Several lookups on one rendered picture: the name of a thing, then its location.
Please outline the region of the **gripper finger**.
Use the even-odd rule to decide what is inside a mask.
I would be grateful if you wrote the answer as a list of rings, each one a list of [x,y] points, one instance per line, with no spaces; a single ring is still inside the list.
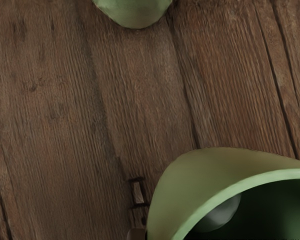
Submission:
[[[147,231],[145,228],[131,228],[126,240],[147,240]]]

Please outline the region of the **green bowl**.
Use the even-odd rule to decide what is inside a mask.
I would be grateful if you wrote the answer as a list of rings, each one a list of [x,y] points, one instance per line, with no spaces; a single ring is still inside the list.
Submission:
[[[144,29],[160,20],[173,0],[92,0],[111,20],[129,29]]]
[[[179,156],[155,187],[146,240],[300,240],[300,160],[230,147]]]

